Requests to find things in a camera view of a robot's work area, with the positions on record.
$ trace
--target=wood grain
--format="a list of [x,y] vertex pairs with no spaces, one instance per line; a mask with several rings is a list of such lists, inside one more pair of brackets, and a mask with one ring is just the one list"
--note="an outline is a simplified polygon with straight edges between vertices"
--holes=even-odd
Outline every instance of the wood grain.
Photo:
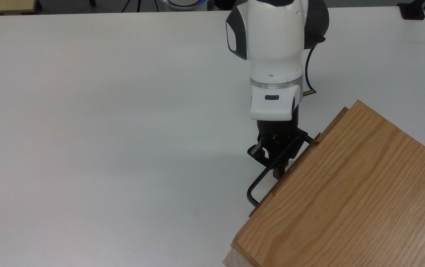
[[255,267],[425,266],[425,147],[357,102],[236,239]]
[[35,0],[0,0],[0,13],[33,12]]

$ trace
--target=white tabletop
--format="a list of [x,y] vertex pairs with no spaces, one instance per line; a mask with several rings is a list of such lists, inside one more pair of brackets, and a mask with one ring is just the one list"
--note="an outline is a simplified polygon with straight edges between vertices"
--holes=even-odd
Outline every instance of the white tabletop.
[[[0,17],[0,266],[221,266],[263,169],[227,15]],[[360,99],[425,145],[425,20],[330,9],[326,38],[300,127]]]

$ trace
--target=gray floor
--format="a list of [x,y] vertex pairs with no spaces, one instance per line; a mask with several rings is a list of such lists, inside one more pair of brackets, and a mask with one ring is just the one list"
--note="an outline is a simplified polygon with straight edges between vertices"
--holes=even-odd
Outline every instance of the gray floor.
[[[41,14],[72,13],[116,13],[121,12],[127,0],[97,0],[97,6],[91,7],[88,0],[40,0],[43,6]],[[161,0],[156,0],[160,11],[164,11]],[[328,7],[375,7],[395,6],[399,2],[411,0],[325,0]],[[125,12],[136,12],[138,0],[131,0]],[[140,12],[156,12],[155,0],[141,0]]]

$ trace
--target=black stand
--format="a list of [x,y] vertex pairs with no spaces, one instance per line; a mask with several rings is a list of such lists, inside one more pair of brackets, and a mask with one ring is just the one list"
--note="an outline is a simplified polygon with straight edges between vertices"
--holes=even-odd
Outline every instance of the black stand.
[[401,15],[404,20],[423,20],[425,13],[422,5],[425,0],[414,0],[410,4],[399,3],[397,6],[401,9]]

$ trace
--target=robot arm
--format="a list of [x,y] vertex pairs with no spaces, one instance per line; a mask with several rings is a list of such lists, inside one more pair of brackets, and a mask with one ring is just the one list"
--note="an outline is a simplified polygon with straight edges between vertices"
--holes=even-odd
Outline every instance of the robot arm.
[[304,49],[324,41],[329,16],[324,0],[248,0],[226,20],[229,49],[250,60],[250,113],[257,120],[258,143],[248,154],[266,169],[247,196],[273,169],[279,179],[288,160],[312,138],[298,128],[298,105],[303,97]]
[[307,45],[316,45],[305,41],[306,28],[311,25],[308,32],[315,36],[324,35],[328,28],[323,0],[311,3],[313,14],[321,11],[314,19],[321,27],[307,21],[308,0],[249,0],[235,7],[227,18],[229,49],[251,62],[250,113],[255,120],[292,120],[303,97],[302,53]]

